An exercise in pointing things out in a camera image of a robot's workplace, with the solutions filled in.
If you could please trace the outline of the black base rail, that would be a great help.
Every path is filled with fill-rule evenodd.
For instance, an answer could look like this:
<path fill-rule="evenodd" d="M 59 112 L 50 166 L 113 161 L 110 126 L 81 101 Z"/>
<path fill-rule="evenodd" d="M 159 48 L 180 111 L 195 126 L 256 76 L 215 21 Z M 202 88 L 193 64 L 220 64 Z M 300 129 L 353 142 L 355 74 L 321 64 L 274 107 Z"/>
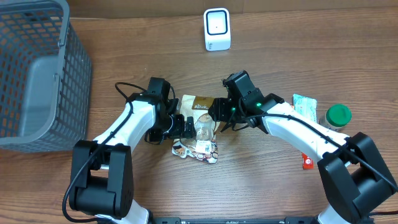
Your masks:
<path fill-rule="evenodd" d="M 282 219 L 181 219 L 179 217 L 155 217 L 151 224 L 316 224 L 314 217 L 285 217 Z"/>

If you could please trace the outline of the teal tissue packet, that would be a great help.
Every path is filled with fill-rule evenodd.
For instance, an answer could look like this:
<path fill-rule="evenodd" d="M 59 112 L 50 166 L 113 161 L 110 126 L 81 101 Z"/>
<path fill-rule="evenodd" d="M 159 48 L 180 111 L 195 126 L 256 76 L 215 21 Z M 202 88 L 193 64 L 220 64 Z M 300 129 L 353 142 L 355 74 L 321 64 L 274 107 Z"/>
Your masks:
<path fill-rule="evenodd" d="M 317 100 L 307 96 L 293 94 L 292 96 L 294 110 L 302 116 L 317 122 Z"/>

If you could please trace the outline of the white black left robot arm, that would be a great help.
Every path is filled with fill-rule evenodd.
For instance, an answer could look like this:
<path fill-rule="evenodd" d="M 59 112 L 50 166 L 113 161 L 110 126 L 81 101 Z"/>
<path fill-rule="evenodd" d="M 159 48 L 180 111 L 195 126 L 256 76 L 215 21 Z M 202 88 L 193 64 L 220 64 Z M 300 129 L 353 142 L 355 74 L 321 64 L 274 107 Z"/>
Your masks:
<path fill-rule="evenodd" d="M 119 118 L 92 141 L 73 147 L 70 184 L 62 202 L 73 223 L 155 223 L 150 210 L 134 200 L 132 153 L 140 139 L 159 145 L 165 139 L 191 139 L 193 118 L 176 114 L 172 85 L 152 77 L 147 88 L 125 96 Z"/>

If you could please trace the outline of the white barcode scanner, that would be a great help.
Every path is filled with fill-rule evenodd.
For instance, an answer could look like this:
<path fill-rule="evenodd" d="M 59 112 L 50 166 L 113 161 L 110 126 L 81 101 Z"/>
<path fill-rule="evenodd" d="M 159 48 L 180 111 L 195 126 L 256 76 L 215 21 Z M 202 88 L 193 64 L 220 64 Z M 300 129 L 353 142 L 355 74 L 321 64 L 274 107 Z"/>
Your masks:
<path fill-rule="evenodd" d="M 207 9 L 203 14 L 205 48 L 207 51 L 231 48 L 231 23 L 226 8 Z"/>

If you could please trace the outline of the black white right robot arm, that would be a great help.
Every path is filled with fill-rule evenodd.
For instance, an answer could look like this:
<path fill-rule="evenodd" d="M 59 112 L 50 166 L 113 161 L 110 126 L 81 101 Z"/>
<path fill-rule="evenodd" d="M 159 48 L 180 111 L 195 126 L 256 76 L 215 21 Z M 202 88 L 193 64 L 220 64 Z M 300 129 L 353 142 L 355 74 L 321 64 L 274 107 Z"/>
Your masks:
<path fill-rule="evenodd" d="M 222 81 L 228 95 L 215 98 L 208 113 L 234 129 L 259 128 L 308 155 L 318 166 L 328 206 L 312 223 L 361 223 L 397 193 L 397 183 L 374 141 L 327 129 L 301 114 L 273 93 L 263 95 L 247 71 Z"/>

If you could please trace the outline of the red candy bar wrapper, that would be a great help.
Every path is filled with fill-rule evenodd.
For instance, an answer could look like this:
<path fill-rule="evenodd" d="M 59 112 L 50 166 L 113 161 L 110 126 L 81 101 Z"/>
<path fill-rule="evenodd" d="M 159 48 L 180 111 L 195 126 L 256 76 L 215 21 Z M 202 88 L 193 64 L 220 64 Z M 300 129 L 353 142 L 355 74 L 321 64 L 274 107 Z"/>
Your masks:
<path fill-rule="evenodd" d="M 310 170 L 314 168 L 314 161 L 304 153 L 302 153 L 302 168 L 304 170 Z"/>

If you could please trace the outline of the green lid jar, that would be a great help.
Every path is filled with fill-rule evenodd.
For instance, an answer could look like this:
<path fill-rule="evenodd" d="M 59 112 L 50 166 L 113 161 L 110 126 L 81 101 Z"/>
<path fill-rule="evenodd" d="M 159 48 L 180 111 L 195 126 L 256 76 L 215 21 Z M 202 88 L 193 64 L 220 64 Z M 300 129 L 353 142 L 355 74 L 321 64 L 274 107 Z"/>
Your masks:
<path fill-rule="evenodd" d="M 351 110 L 343 104 L 331 106 L 326 113 L 320 117 L 319 124 L 332 131 L 338 131 L 345 127 L 352 118 Z"/>

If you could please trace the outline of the beige snack pouch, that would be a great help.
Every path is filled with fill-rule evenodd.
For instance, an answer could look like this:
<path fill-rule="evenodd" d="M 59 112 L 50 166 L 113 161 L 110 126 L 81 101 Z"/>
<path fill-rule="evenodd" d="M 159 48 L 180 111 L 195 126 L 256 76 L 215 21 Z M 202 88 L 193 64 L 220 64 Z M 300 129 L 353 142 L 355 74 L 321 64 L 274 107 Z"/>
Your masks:
<path fill-rule="evenodd" d="M 185 124 L 193 125 L 196 136 L 176 139 L 172 154 L 181 158 L 189 156 L 209 164 L 217 163 L 216 130 L 220 123 L 213 121 L 208 113 L 213 100 L 206 96 L 183 95 L 179 115 L 183 115 Z"/>

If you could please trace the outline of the grey plastic mesh basket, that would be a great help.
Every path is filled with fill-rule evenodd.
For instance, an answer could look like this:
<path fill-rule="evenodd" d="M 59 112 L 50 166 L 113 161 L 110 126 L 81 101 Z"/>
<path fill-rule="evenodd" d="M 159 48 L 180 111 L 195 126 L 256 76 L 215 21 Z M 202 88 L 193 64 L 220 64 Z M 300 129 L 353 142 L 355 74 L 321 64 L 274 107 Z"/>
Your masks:
<path fill-rule="evenodd" d="M 92 62 L 66 1 L 1 2 L 1 147 L 69 151 L 86 137 Z"/>

